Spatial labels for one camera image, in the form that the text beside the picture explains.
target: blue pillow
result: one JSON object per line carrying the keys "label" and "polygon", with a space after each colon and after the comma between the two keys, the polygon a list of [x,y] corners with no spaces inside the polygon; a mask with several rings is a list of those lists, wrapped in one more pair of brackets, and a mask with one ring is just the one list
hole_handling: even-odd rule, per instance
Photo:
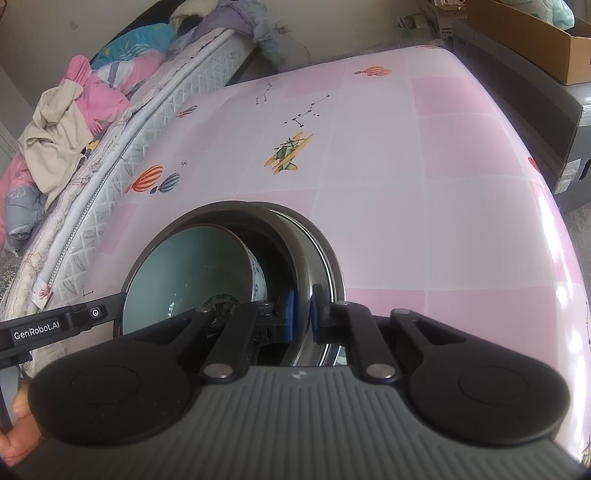
{"label": "blue pillow", "polygon": [[113,40],[103,48],[92,62],[92,70],[114,61],[131,60],[148,50],[158,50],[162,55],[177,33],[166,23],[139,27]]}

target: human hand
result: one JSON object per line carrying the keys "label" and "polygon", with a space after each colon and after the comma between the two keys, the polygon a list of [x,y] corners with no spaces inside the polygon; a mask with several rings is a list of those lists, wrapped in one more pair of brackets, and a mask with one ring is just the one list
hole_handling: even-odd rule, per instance
{"label": "human hand", "polygon": [[43,439],[29,408],[28,393],[29,385],[23,381],[12,402],[17,417],[14,428],[6,435],[0,433],[0,456],[8,466],[22,462]]}

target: beige cloth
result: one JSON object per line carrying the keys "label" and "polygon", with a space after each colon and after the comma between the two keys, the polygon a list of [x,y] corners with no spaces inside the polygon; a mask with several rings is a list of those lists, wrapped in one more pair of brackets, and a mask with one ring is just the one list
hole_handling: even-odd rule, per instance
{"label": "beige cloth", "polygon": [[216,7],[217,0],[186,0],[170,16],[170,26],[178,30],[185,18],[191,15],[205,17]]}
{"label": "beige cloth", "polygon": [[45,208],[65,188],[78,167],[80,152],[93,140],[86,120],[74,102],[82,87],[64,80],[49,89],[33,113],[18,143],[39,190],[47,195]]}

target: floor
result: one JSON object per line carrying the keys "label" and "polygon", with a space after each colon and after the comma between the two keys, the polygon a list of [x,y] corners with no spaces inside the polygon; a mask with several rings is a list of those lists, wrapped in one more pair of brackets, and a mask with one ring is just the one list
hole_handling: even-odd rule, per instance
{"label": "floor", "polygon": [[591,297],[591,203],[563,215],[583,274],[587,297]]}

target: wall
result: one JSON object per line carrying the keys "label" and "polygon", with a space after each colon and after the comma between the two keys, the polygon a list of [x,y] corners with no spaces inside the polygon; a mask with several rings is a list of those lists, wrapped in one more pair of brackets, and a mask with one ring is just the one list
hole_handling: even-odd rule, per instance
{"label": "wall", "polygon": [[[58,84],[69,60],[93,57],[155,0],[14,0],[0,25],[0,64],[36,105]],[[75,30],[70,22],[78,24]]]}
{"label": "wall", "polygon": [[0,67],[0,124],[18,139],[32,116],[33,109]]}
{"label": "wall", "polygon": [[[372,47],[397,45],[399,15],[419,13],[416,0],[261,0],[272,23],[286,25],[318,62]],[[282,46],[286,68],[308,63],[304,47],[290,37]]]}

